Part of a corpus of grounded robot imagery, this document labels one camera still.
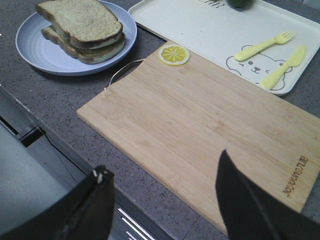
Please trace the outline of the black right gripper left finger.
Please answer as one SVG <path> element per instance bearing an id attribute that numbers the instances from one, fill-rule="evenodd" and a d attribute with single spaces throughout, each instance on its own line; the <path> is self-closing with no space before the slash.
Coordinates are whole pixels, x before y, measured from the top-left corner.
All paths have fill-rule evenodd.
<path id="1" fill-rule="evenodd" d="M 114 174 L 100 165 L 61 200 L 0 238 L 106 240 L 113 224 L 114 205 Z"/>

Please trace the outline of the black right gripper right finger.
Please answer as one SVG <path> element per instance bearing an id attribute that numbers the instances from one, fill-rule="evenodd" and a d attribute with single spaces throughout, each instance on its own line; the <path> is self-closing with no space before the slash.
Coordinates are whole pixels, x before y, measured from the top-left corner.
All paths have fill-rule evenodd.
<path id="1" fill-rule="evenodd" d="M 215 191 L 231 240 L 318 240 L 319 223 L 292 210 L 237 169 L 226 150 L 218 162 Z"/>

